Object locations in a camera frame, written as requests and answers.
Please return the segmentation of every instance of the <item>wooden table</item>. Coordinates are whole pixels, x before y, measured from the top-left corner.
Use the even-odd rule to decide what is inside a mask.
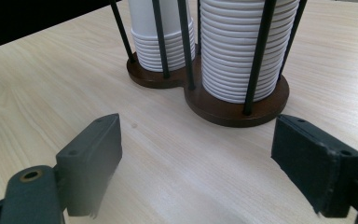
[[[128,4],[118,6],[130,34]],[[94,119],[119,113],[124,155],[100,215],[68,223],[353,223],[353,209],[315,215],[270,158],[274,121],[214,125],[181,88],[134,84],[126,61],[109,7],[0,47],[0,199],[18,171],[53,166]],[[283,113],[358,149],[358,4],[309,1],[284,75]]]

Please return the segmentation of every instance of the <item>brown wooden stand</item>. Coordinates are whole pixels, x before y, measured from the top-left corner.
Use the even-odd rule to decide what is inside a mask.
[[[188,106],[200,117],[227,127],[253,127],[275,119],[286,106],[289,98],[289,85],[281,76],[274,92],[266,99],[253,104],[252,114],[242,113],[243,104],[232,104],[213,97],[202,86],[201,56],[196,54],[193,61],[193,72],[196,89],[191,91],[186,85],[186,69],[171,71],[169,78],[163,78],[162,73],[150,72],[138,63],[136,52],[133,54],[136,63],[127,61],[127,70],[131,79],[137,84],[153,89],[169,89],[183,87]]]

